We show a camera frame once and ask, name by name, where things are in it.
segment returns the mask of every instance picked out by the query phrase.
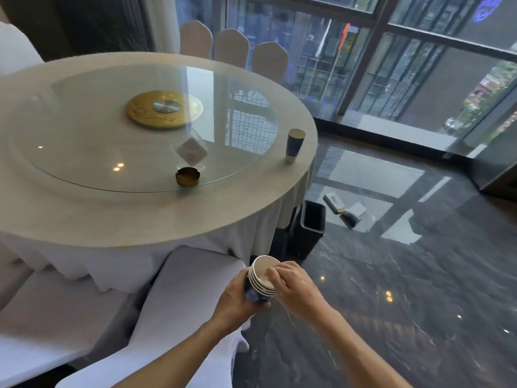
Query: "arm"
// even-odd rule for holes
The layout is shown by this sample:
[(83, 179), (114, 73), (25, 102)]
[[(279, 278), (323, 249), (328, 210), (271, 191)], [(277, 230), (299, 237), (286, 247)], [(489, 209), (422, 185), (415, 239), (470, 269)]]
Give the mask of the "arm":
[(209, 352), (226, 335), (236, 331), (265, 305), (244, 296), (248, 268), (236, 275), (224, 290), (214, 314), (191, 336), (114, 388), (184, 388)]
[(323, 298), (309, 275), (294, 261), (268, 268), (281, 303), (307, 320), (333, 344), (354, 388), (411, 388), (373, 351)]

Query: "gold plate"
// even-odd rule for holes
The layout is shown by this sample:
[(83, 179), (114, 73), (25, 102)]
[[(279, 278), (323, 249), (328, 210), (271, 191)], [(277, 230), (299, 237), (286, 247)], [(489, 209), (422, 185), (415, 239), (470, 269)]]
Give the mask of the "gold plate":
[[(179, 108), (170, 113), (162, 113), (153, 106), (175, 102)], [(203, 112), (199, 99), (178, 91), (147, 91), (129, 100), (126, 113), (133, 121), (152, 128), (178, 128), (194, 121)]]

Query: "white chair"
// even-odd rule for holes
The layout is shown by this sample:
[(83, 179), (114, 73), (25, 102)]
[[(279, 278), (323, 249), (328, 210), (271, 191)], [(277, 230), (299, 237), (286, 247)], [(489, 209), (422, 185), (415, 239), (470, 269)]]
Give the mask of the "white chair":
[(0, 23), (0, 75), (41, 63), (41, 56), (25, 34), (12, 24)]
[(134, 312), (132, 297), (102, 293), (91, 278), (70, 281), (54, 269), (30, 275), (0, 311), (0, 387), (112, 346), (107, 341), (123, 330), (123, 316)]
[(32, 273), (33, 270), (20, 260), (0, 265), (0, 310), (12, 300)]
[(223, 30), (216, 35), (214, 59), (225, 64), (246, 69), (250, 42), (234, 28)]
[(186, 22), (179, 29), (180, 54), (210, 60), (212, 41), (212, 33), (208, 27), (197, 20)]
[[(220, 294), (244, 263), (182, 246), (165, 262), (145, 301), (129, 345), (61, 380), (56, 388), (111, 387), (194, 333), (214, 312)], [(231, 388), (233, 359), (248, 344), (240, 330), (210, 352), (189, 388)]]
[(288, 62), (288, 52), (282, 46), (276, 42), (264, 42), (253, 51), (251, 70), (282, 84)]

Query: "dark marble floor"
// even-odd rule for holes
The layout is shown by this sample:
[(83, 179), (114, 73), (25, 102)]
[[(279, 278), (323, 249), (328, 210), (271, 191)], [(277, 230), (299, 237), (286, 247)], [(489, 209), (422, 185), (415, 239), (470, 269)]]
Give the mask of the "dark marble floor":
[[(367, 211), (327, 212), (304, 261), (333, 307), (415, 388), (517, 386), (517, 205), (454, 169), (320, 136), (307, 198), (335, 191)], [(252, 319), (234, 388), (347, 386), (317, 332), (274, 304)]]

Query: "round table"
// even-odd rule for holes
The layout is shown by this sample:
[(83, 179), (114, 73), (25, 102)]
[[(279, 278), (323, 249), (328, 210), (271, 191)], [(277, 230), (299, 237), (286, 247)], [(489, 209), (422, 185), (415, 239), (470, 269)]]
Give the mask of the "round table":
[[(125, 105), (151, 90), (188, 93), (202, 111), (187, 128), (143, 128)], [(288, 164), (291, 128), (307, 135)], [(175, 151), (190, 129), (208, 155), (200, 184), (182, 189)], [(0, 239), (33, 268), (52, 263), (67, 277), (91, 274), (102, 289), (124, 291), (158, 268), (127, 286), (96, 276), (116, 273), (121, 259), (133, 271), (159, 266), (171, 245), (202, 235), (212, 234), (190, 245), (232, 249), (245, 261), (249, 252), (267, 253), (270, 224), (285, 227), (303, 199), (317, 146), (310, 113), (280, 85), (216, 61), (159, 53), (67, 58), (0, 78), (0, 133)], [(248, 230), (246, 246), (227, 242)]]

